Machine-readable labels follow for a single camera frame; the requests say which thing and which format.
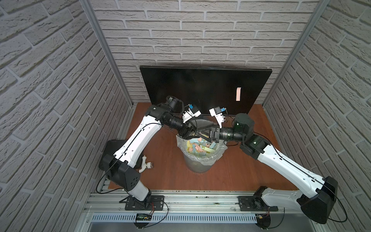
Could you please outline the pink sticky note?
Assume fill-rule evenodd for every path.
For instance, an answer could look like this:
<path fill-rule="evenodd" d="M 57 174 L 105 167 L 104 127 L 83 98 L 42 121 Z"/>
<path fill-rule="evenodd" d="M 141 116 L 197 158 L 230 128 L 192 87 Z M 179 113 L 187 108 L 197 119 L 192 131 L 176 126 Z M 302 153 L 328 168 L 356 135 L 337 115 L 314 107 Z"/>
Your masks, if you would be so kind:
<path fill-rule="evenodd" d="M 236 101 L 239 102 L 241 100 L 241 87 L 236 89 Z"/>

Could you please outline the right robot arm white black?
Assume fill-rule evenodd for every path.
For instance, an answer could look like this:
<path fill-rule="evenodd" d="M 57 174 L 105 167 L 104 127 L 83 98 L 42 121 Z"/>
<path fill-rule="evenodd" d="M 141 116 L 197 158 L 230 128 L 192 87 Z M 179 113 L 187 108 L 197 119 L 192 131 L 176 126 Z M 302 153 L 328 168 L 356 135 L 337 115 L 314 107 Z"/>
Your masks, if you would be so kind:
<path fill-rule="evenodd" d="M 248 156 L 271 167 L 298 188 L 298 191 L 276 190 L 261 186 L 256 194 L 267 206 L 300 210 L 314 222 L 326 224 L 337 201 L 338 182 L 332 177 L 317 175 L 277 150 L 262 135 L 254 133 L 254 121 L 239 113 L 232 127 L 223 127 L 225 116 L 211 112 L 218 125 L 210 130 L 214 141 L 235 141 Z"/>

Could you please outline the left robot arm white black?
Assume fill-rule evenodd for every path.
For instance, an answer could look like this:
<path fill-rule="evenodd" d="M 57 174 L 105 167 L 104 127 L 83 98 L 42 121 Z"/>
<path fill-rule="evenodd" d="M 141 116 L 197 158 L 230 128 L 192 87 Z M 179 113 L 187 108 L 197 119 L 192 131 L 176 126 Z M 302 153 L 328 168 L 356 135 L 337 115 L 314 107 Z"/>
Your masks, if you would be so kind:
<path fill-rule="evenodd" d="M 163 126 L 177 130 L 177 136 L 182 139 L 201 130 L 174 115 L 179 102 L 182 103 L 178 98 L 168 96 L 165 103 L 149 107 L 134 134 L 119 150 L 105 152 L 99 163 L 99 169 L 105 172 L 109 180 L 140 202 L 148 203 L 151 191 L 140 181 L 140 173 L 135 170 L 135 165 L 152 137 Z"/>

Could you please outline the pile of coloured sticky notes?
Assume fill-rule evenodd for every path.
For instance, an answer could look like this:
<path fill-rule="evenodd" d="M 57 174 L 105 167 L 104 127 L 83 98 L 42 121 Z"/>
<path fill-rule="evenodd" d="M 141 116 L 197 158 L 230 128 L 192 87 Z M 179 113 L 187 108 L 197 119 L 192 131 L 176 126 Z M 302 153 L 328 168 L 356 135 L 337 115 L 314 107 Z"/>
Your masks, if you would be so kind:
<path fill-rule="evenodd" d="M 216 151 L 216 143 L 209 143 L 202 138 L 192 138 L 186 142 L 186 151 L 196 157 L 211 156 Z"/>

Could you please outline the black AOC monitor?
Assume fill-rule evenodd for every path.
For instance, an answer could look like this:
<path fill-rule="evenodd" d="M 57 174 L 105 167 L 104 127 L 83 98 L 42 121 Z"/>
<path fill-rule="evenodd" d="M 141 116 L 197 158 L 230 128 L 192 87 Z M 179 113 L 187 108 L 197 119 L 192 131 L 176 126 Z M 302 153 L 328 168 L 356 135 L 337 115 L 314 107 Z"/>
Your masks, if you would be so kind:
<path fill-rule="evenodd" d="M 152 104 L 176 97 L 202 114 L 225 107 L 229 114 L 248 113 L 258 99 L 272 69 L 226 67 L 141 66 L 140 72 Z M 241 100 L 236 89 L 241 87 Z"/>

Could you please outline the white plastic pipe fitting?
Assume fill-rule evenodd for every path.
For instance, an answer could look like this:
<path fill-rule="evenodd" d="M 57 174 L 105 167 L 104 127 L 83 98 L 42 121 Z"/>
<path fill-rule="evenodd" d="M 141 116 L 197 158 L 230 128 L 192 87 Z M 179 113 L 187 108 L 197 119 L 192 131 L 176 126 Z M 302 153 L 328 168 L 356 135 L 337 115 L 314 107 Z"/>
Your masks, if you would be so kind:
<path fill-rule="evenodd" d="M 153 163 L 152 162 L 147 162 L 147 156 L 142 157 L 142 163 L 141 163 L 141 168 L 138 170 L 139 173 L 144 172 L 146 169 L 151 169 L 153 168 Z"/>

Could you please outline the right small electronics board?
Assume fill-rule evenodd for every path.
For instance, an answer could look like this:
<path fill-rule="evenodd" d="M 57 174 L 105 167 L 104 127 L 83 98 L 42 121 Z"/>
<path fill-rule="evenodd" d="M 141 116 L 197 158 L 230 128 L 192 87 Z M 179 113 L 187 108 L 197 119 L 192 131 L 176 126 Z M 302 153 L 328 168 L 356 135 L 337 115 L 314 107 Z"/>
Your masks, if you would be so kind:
<path fill-rule="evenodd" d="M 259 215 L 259 214 L 255 214 L 256 216 L 256 225 L 262 229 L 262 230 L 266 230 L 269 228 L 269 226 L 271 225 L 271 217 L 270 215 Z"/>

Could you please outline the small electronics board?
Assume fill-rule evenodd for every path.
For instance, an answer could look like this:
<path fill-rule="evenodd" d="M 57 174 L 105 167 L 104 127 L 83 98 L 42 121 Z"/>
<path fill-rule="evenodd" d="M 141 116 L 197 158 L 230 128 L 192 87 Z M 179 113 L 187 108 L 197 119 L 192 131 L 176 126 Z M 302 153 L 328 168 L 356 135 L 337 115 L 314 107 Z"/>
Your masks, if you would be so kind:
<path fill-rule="evenodd" d="M 271 217 L 270 215 L 259 215 L 259 214 L 255 214 L 256 216 L 256 225 L 262 229 L 262 230 L 266 230 L 269 228 L 269 226 L 271 225 Z"/>
<path fill-rule="evenodd" d="M 153 216 L 152 214 L 137 213 L 134 225 L 137 227 L 137 229 L 143 229 L 149 225 L 149 223 L 152 220 L 152 216 Z"/>

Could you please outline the left small electronics board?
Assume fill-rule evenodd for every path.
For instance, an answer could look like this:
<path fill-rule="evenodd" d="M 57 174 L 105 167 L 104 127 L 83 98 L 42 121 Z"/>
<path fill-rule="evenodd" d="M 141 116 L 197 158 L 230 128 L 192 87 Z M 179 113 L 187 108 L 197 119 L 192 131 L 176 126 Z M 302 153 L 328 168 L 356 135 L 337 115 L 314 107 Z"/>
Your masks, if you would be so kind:
<path fill-rule="evenodd" d="M 152 216 L 153 216 L 152 214 L 137 213 L 134 225 L 137 227 L 137 229 L 143 229 L 149 225 L 149 223 L 152 220 Z"/>

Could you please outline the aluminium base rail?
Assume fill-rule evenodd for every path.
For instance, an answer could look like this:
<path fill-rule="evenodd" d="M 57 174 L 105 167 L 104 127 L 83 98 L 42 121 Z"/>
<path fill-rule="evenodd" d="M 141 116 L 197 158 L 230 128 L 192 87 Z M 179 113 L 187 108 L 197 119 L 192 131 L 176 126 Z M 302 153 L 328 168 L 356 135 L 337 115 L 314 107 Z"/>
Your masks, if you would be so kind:
<path fill-rule="evenodd" d="M 143 232 L 261 232 L 258 219 L 262 211 L 252 211 L 239 202 L 251 191 L 185 191 L 155 190 L 159 210 L 151 219 L 140 220 L 133 203 L 126 205 L 123 192 L 90 194 L 77 225 L 72 232 L 138 232 L 138 223 L 144 224 Z"/>

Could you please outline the aluminium corner frame post left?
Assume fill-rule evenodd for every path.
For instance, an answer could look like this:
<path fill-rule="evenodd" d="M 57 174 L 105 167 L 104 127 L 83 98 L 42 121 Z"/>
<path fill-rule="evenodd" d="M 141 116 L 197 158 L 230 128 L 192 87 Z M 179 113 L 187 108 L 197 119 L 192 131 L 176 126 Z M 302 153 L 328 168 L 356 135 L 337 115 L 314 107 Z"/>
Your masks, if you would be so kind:
<path fill-rule="evenodd" d="M 121 76 L 121 73 L 118 69 L 117 63 L 114 59 L 113 53 L 109 47 L 109 44 L 104 36 L 103 30 L 100 26 L 99 20 L 97 19 L 94 9 L 88 0 L 81 0 L 81 5 L 87 15 L 87 18 L 92 26 L 92 29 L 94 30 L 94 33 L 96 34 L 96 38 L 101 46 L 101 49 L 103 50 L 103 53 L 106 56 L 106 59 L 108 61 L 108 64 L 110 65 L 113 74 L 119 84 L 119 87 L 121 88 L 123 95 L 128 102 L 128 105 L 132 108 L 134 103 L 133 100 L 131 99 L 129 92 L 124 84 L 123 78 Z"/>

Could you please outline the aluminium corner frame post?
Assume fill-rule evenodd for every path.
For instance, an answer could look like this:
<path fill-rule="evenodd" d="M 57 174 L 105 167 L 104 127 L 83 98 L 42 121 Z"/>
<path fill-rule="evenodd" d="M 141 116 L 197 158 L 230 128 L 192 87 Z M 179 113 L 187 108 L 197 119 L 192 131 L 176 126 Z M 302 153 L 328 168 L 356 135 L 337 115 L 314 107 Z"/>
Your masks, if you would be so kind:
<path fill-rule="evenodd" d="M 124 84 L 123 78 L 121 76 L 121 73 L 118 69 L 117 63 L 114 59 L 113 53 L 109 47 L 109 44 L 104 36 L 103 30 L 100 26 L 99 20 L 97 19 L 94 9 L 88 0 L 81 0 L 81 5 L 87 15 L 87 18 L 92 26 L 92 29 L 94 30 L 94 33 L 96 34 L 96 38 L 101 46 L 101 49 L 103 50 L 103 53 L 106 56 L 106 59 L 108 61 L 108 64 L 110 65 L 113 74 L 119 84 L 119 87 L 121 88 L 123 95 L 128 102 L 128 105 L 132 108 L 134 103 L 133 100 L 131 99 L 129 92 Z"/>
<path fill-rule="evenodd" d="M 313 28 L 316 26 L 317 22 L 319 21 L 320 17 L 322 16 L 323 12 L 325 11 L 326 7 L 328 6 L 330 0 L 321 0 L 318 2 L 314 12 L 312 13 L 311 17 L 309 18 L 309 21 L 305 25 L 303 32 L 299 36 L 297 42 L 295 43 L 288 59 L 286 60 L 285 64 L 283 65 L 282 69 L 280 70 L 278 76 L 276 77 L 272 87 L 270 88 L 270 91 L 265 98 L 265 100 L 262 103 L 262 107 L 265 108 L 269 101 L 271 100 L 275 90 L 278 88 L 278 85 L 280 84 L 281 80 L 284 78 L 286 72 L 290 68 L 292 62 L 295 60 L 296 56 L 301 51 L 302 47 L 305 45 L 306 41 L 309 38 L 309 35 L 311 34 Z"/>

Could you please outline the aluminium corner frame post right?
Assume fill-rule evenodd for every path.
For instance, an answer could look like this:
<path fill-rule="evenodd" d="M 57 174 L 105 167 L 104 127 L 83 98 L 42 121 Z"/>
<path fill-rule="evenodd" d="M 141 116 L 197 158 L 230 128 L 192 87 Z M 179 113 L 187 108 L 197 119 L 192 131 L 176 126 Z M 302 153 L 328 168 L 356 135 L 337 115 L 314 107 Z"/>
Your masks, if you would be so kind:
<path fill-rule="evenodd" d="M 297 42 L 295 43 L 288 59 L 286 60 L 285 64 L 283 65 L 282 69 L 280 70 L 278 76 L 276 77 L 272 87 L 270 88 L 270 91 L 265 98 L 265 100 L 262 103 L 262 107 L 265 108 L 269 101 L 271 100 L 275 90 L 278 88 L 278 85 L 280 84 L 281 80 L 284 78 L 286 72 L 290 68 L 292 62 L 295 60 L 296 56 L 301 51 L 302 47 L 305 45 L 306 41 L 309 38 L 309 35 L 311 34 L 313 28 L 316 26 L 317 22 L 319 21 L 320 17 L 322 16 L 323 12 L 325 11 L 326 7 L 328 6 L 330 0 L 321 0 L 318 2 L 314 12 L 312 13 L 311 17 L 309 18 L 309 21 L 305 25 L 303 32 L 299 36 Z"/>

